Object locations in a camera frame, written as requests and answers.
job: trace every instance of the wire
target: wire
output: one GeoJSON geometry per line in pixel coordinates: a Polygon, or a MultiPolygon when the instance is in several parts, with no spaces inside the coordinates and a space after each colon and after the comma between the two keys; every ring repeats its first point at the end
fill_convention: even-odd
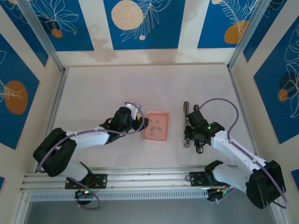
{"type": "MultiPolygon", "coordinates": [[[[138,107],[137,105],[133,104],[133,103],[130,103],[130,102],[125,102],[125,105],[127,104],[131,104],[133,105],[136,109],[138,109],[139,113],[141,114],[141,117],[142,117],[142,122],[141,122],[141,125],[140,127],[136,130],[136,131],[133,131],[133,132],[118,132],[118,131],[113,131],[113,130],[106,130],[106,129],[103,129],[103,130],[96,130],[96,129],[91,129],[91,130],[87,130],[87,131],[82,131],[82,132],[78,132],[77,134],[70,134],[66,137],[64,137],[63,139],[61,139],[58,143],[56,143],[50,150],[49,152],[43,157],[42,161],[40,162],[37,170],[39,173],[45,173],[41,170],[42,166],[43,166],[43,163],[46,161],[46,159],[48,158],[48,156],[56,149],[56,147],[60,146],[64,141],[66,141],[67,139],[71,138],[71,137],[74,137],[76,135],[81,135],[81,134],[87,134],[87,133],[93,133],[93,132],[111,132],[111,133],[115,133],[115,134],[123,134],[123,135],[128,135],[128,134],[134,134],[134,133],[137,133],[139,132],[142,128],[143,128],[143,125],[144,125],[144,115],[141,111],[141,108],[138,107]]],[[[80,208],[83,208],[83,209],[87,209],[87,210],[95,210],[95,209],[98,209],[100,207],[100,199],[98,198],[98,196],[92,191],[90,190],[88,187],[86,187],[85,185],[83,185],[82,183],[80,183],[79,181],[76,181],[75,179],[73,178],[70,178],[68,177],[70,180],[74,181],[76,184],[80,185],[81,187],[85,188],[86,190],[88,190],[98,201],[98,206],[97,207],[94,207],[94,208],[88,208],[88,207],[83,207],[79,204],[79,198],[77,198],[77,204],[78,204],[78,207],[80,208]]]]}
{"type": "Polygon", "coordinates": [[[236,119],[235,121],[233,122],[232,126],[229,128],[228,130],[228,141],[233,145],[235,146],[237,149],[239,149],[241,152],[243,152],[245,155],[247,155],[252,161],[253,163],[255,163],[256,165],[259,166],[259,168],[262,169],[262,171],[270,178],[270,180],[272,181],[272,183],[274,184],[274,186],[276,187],[276,189],[278,190],[278,192],[280,193],[281,197],[283,198],[284,202],[285,202],[285,206],[277,203],[277,202],[273,202],[274,204],[276,204],[277,206],[279,206],[280,208],[283,208],[283,209],[288,209],[289,208],[289,203],[285,197],[285,194],[282,192],[282,190],[280,189],[279,185],[277,184],[277,182],[274,180],[274,178],[271,176],[271,174],[265,169],[265,167],[262,166],[262,164],[260,164],[258,161],[256,161],[249,153],[247,153],[245,150],[243,150],[241,147],[239,147],[237,144],[235,144],[233,141],[231,141],[231,138],[230,138],[230,132],[232,131],[233,127],[236,125],[238,119],[239,119],[239,111],[238,111],[238,108],[235,106],[235,104],[231,101],[229,101],[228,99],[224,99],[224,98],[213,98],[213,99],[210,99],[210,100],[207,100],[206,102],[204,102],[200,107],[199,107],[199,110],[204,106],[206,105],[208,102],[211,102],[211,101],[214,101],[214,100],[222,100],[222,101],[225,101],[225,102],[228,102],[229,104],[231,104],[235,111],[236,111],[236,119]]]}

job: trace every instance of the pink plastic container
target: pink plastic container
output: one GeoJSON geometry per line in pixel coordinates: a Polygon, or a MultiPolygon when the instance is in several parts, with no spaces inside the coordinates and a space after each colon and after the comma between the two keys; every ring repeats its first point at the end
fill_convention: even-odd
{"type": "Polygon", "coordinates": [[[165,111],[147,111],[149,125],[143,131],[146,141],[165,142],[167,139],[169,114],[165,111]]]}

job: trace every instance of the white floor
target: white floor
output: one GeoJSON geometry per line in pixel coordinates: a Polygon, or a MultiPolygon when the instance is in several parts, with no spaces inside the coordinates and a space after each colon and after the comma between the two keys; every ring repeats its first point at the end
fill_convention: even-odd
{"type": "MultiPolygon", "coordinates": [[[[203,154],[197,154],[193,145],[183,148],[184,102],[189,102],[191,112],[194,104],[201,105],[216,97],[237,104],[225,65],[71,68],[55,127],[65,131],[92,129],[112,117],[125,101],[137,102],[144,113],[147,110],[169,113],[165,143],[145,142],[142,133],[137,133],[109,145],[76,151],[73,159],[89,167],[206,165],[214,160],[231,163],[209,146],[204,147],[203,154]]],[[[201,112],[209,123],[217,121],[226,130],[235,119],[233,107],[226,102],[211,102],[201,112]]],[[[232,136],[253,151],[242,116],[232,136]]]]}

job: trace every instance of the pink tray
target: pink tray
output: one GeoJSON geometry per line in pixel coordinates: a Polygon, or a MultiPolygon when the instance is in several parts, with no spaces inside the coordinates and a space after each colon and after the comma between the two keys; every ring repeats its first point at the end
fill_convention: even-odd
{"type": "Polygon", "coordinates": [[[149,125],[143,131],[143,138],[146,141],[165,142],[167,139],[169,114],[165,111],[147,111],[145,117],[149,119],[149,125]]]}

